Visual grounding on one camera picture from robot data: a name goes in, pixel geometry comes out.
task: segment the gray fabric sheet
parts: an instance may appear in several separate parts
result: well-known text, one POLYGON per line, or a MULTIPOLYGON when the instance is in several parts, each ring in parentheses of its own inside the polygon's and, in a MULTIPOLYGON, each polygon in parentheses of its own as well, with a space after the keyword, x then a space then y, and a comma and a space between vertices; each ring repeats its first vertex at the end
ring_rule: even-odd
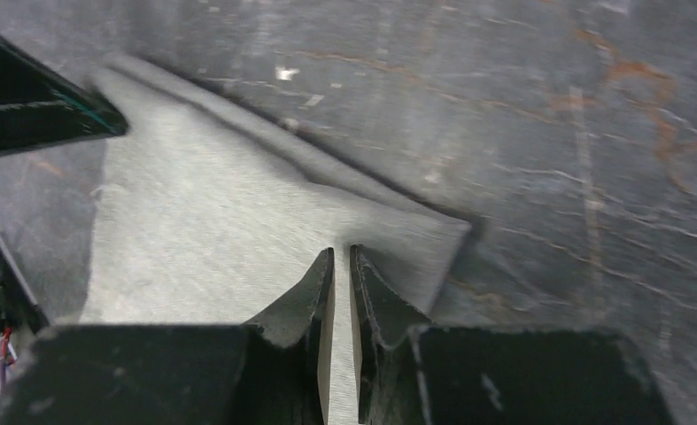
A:
POLYGON ((141 60, 113 56, 94 80, 132 129, 108 142, 81 322, 245 321, 333 246, 329 417, 356 423, 347 246, 428 312, 468 223, 141 60))

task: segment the dark marble surface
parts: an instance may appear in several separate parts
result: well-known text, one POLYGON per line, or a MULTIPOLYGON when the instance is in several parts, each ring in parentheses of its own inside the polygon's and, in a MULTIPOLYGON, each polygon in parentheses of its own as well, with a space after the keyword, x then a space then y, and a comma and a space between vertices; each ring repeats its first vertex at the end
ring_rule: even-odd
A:
MULTIPOLYGON (((439 317, 619 328, 697 424, 697 0, 0 0, 0 31, 78 82, 139 53, 483 222, 439 317)), ((58 317, 103 148, 0 158, 0 230, 58 317)))

